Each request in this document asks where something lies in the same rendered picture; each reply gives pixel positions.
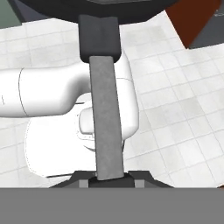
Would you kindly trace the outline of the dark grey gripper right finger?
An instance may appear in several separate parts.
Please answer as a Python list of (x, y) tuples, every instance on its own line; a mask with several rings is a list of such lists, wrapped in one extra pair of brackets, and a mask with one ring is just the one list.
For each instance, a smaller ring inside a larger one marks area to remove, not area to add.
[(172, 188), (151, 175), (149, 171), (129, 171), (125, 172), (122, 178), (113, 180), (115, 188)]

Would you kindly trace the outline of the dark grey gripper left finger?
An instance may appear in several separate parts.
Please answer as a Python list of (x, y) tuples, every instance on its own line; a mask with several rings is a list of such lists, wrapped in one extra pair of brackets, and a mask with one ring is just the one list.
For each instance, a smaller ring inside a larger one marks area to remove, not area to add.
[(67, 176), (69, 179), (53, 185), (52, 188), (88, 188), (88, 181), (91, 178), (98, 178), (97, 171), (75, 171)]

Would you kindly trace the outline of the black pan with grey handle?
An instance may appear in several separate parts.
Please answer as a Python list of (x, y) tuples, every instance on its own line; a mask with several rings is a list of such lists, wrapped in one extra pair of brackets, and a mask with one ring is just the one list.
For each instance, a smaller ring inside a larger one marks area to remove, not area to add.
[(90, 66), (96, 171), (99, 181), (124, 177), (114, 63), (122, 54), (120, 25), (147, 21), (178, 0), (20, 0), (49, 18), (79, 28), (80, 59)]

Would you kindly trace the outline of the red-brown cabinet panel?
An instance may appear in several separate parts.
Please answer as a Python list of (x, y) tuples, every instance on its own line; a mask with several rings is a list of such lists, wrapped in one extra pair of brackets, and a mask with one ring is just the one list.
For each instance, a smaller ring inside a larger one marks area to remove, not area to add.
[(209, 19), (220, 8), (222, 0), (178, 0), (165, 12), (183, 46), (189, 48)]

